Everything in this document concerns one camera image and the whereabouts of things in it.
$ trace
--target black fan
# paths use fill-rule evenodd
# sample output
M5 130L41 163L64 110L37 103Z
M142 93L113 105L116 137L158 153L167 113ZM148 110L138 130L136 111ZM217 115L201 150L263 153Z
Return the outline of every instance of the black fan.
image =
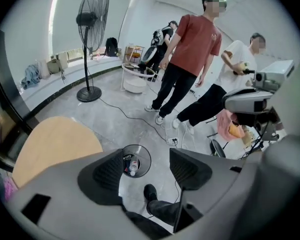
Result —
M83 42L84 74L86 87L76 94L81 102L93 102L100 98L101 89L89 86L87 67L87 48L89 53L96 51L104 39L109 0L82 0L76 23Z

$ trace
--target gray floor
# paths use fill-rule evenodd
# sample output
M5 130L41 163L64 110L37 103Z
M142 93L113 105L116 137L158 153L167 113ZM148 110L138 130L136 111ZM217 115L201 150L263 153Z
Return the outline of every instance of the gray floor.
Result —
M196 101L192 93L176 106L172 114L165 118L164 127L166 131L156 125L155 118L157 113L146 112L145 106L151 104L157 97L161 82L148 82L147 90L143 94L134 94L127 91L120 91L122 70L108 72L93 79L94 85L102 90L102 99L114 106L120 107L128 116L142 118L156 127L162 137L177 137L179 134L178 147L181 148L182 139L183 148L209 155L211 153L207 138L216 132L216 121L211 123L202 122L195 128L194 138L187 132L185 134L185 125L179 127L179 132L171 127L171 120L188 105ZM130 178L125 175L121 177L119 186L119 195L122 196L127 210L142 214L145 217L150 215L146 211L146 204L143 197L143 188L146 184L153 184L158 192L158 199L167 202L175 202L178 197L178 191L175 187L175 179L169 169L169 148L156 131L141 120L128 119L122 112L104 104L101 100L91 103L82 103L77 100L77 91L85 86L80 84L53 102L48 104L37 115L37 119L42 121L53 116L65 116L86 125L92 129L98 137L104 151L123 148L130 144L139 144L148 149L152 157L152 165L149 172L141 178ZM226 143L218 135L216 136L221 145ZM231 141L226 147L227 156L237 158L240 151L243 150L242 141ZM172 227L162 221L152 217L151 220L158 222L167 230L172 232Z

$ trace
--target man in red t-shirt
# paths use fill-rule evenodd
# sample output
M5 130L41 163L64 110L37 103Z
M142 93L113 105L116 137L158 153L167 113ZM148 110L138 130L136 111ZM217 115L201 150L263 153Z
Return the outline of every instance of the man in red t-shirt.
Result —
M203 15L187 14L182 16L160 63L160 68L166 68L160 91L152 105L145 107L148 112L159 111L159 115L155 119L158 125L163 123L165 116L170 114L186 96L203 69L196 87L202 86L214 56L219 55L222 37L214 25L214 19L225 11L227 3L223 0L202 0L202 5ZM175 51L169 62L169 55L174 48ZM174 84L175 88L171 98L162 106Z

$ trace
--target fan grille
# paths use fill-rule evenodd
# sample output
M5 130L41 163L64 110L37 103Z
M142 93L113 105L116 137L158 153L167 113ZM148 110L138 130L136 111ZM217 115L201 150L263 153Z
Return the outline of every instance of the fan grille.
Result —
M92 14L96 16L93 25L78 25L79 34L82 42L90 53L96 51L102 44L107 17L108 17L109 0L82 0L78 18L83 18L83 15ZM87 33L87 42L85 44L85 33Z

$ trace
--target white sneaker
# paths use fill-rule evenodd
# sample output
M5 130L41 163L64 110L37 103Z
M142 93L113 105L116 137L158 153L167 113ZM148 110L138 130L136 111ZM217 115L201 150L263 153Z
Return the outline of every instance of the white sneaker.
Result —
M188 128L189 133L190 133L191 135L194 135L194 134L195 134L195 129L194 129L194 127L189 123L189 121L186 121L186 127Z
M172 122L172 127L174 129L178 129L179 128L179 125L180 125L181 121L178 119L178 118L175 118Z
M145 111L148 111L148 112L159 112L160 109L154 109L152 108L152 105L148 105L144 108Z
M157 118L155 119L155 123L156 123L157 125L162 125L163 122L164 122L164 118L161 117L160 115L158 115Z

